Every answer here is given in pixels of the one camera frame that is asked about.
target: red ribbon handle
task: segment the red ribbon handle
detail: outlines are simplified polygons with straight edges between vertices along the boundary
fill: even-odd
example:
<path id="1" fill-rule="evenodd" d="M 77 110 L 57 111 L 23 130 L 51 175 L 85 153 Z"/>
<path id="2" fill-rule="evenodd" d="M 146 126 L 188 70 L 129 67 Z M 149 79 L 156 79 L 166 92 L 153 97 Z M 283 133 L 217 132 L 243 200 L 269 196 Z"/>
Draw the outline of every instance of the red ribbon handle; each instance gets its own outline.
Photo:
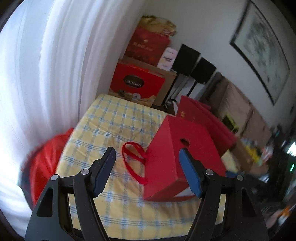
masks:
<path id="1" fill-rule="evenodd" d="M 138 157 L 137 155 L 135 155 L 134 153 L 132 153 L 130 150 L 128 150 L 126 148 L 126 145 L 132 145 L 133 147 L 136 148 L 137 152 L 143 157 L 143 158 L 140 158 Z M 139 176 L 138 174 L 136 174 L 134 172 L 134 170 L 129 166 L 129 164 L 126 162 L 126 158 L 124 156 L 124 154 L 127 154 L 128 156 L 136 159 L 137 161 L 140 161 L 141 163 L 143 163 L 145 165 L 146 163 L 146 159 L 147 159 L 147 154 L 145 153 L 144 149 L 138 144 L 138 143 L 135 143 L 135 142 L 126 142 L 124 143 L 124 145 L 122 146 L 122 156 L 123 156 L 123 161 L 124 161 L 124 164 L 126 166 L 126 169 L 128 170 L 128 172 L 131 174 L 131 176 L 136 179 L 140 184 L 147 184 L 148 183 L 148 180 L 147 178 L 145 177 L 141 177 Z"/>

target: red gift box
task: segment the red gift box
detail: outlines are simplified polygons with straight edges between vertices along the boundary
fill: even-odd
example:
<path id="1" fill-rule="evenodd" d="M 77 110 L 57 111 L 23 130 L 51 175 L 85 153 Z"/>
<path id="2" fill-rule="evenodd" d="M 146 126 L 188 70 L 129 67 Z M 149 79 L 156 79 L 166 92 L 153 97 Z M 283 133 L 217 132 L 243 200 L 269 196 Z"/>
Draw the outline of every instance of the red gift box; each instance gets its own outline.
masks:
<path id="1" fill-rule="evenodd" d="M 151 107 L 164 81 L 158 73 L 118 62 L 109 94 Z"/>
<path id="2" fill-rule="evenodd" d="M 187 96 L 182 96 L 176 116 L 203 125 L 222 156 L 237 141 L 235 135 L 210 111 L 210 107 Z"/>
<path id="3" fill-rule="evenodd" d="M 168 36 L 137 27 L 127 46 L 125 55 L 157 66 L 169 43 Z"/>
<path id="4" fill-rule="evenodd" d="M 225 176 L 226 169 L 207 130 L 199 124 L 168 115 L 146 151 L 145 200 L 171 202 L 193 197 L 194 194 L 179 196 L 189 187 L 179 163 L 179 151 L 184 147 L 205 168 Z"/>

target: silver screw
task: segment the silver screw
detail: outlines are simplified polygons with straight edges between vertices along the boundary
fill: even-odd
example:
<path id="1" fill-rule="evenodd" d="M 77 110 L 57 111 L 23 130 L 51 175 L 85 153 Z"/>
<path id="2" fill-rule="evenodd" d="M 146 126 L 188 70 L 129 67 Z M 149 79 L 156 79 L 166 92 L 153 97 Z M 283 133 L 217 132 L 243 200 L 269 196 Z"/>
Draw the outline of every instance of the silver screw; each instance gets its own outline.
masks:
<path id="1" fill-rule="evenodd" d="M 239 181 L 243 181 L 243 180 L 244 180 L 244 177 L 241 176 L 241 175 L 237 175 L 237 180 L 239 180 Z"/>
<path id="2" fill-rule="evenodd" d="M 58 178 L 59 178 L 59 176 L 57 174 L 54 174 L 54 175 L 51 176 L 50 179 L 54 181 L 54 180 L 56 180 Z"/>
<path id="3" fill-rule="evenodd" d="M 206 169 L 205 172 L 206 172 L 207 175 L 213 175 L 214 174 L 213 170 L 211 170 L 211 169 Z"/>
<path id="4" fill-rule="evenodd" d="M 87 175 L 87 174 L 89 174 L 89 169 L 83 169 L 83 170 L 81 171 L 81 174 L 82 174 L 82 175 Z"/>

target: white wall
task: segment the white wall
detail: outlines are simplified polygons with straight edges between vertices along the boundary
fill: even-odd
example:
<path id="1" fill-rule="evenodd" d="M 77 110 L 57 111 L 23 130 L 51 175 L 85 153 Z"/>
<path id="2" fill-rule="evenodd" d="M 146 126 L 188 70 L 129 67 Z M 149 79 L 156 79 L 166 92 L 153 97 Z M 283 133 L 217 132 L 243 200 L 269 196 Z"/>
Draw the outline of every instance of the white wall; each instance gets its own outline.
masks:
<path id="1" fill-rule="evenodd" d="M 238 86 L 251 100 L 269 125 L 289 125 L 296 102 L 296 36 L 288 22 L 270 0 L 254 0 L 262 11 L 285 52 L 290 76 L 273 106 L 255 73 L 229 44 L 244 11 L 245 0 L 149 0 L 145 14 L 167 18 L 177 25 L 171 45 L 179 50 L 182 43 L 196 49 L 202 57 Z"/>

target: hole in red box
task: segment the hole in red box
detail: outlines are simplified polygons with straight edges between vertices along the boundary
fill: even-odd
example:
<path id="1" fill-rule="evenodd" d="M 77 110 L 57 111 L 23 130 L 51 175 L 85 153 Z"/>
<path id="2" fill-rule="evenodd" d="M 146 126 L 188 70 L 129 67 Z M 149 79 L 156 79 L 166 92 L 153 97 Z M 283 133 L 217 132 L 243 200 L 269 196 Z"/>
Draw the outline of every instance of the hole in red box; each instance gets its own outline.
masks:
<path id="1" fill-rule="evenodd" d="M 190 146 L 190 142 L 189 142 L 189 140 L 187 140 L 187 139 L 185 139 L 185 138 L 181 138 L 181 139 L 180 139 L 180 142 L 181 142 L 181 144 L 182 144 L 183 146 L 185 146 L 185 147 L 189 147 L 189 146 Z"/>

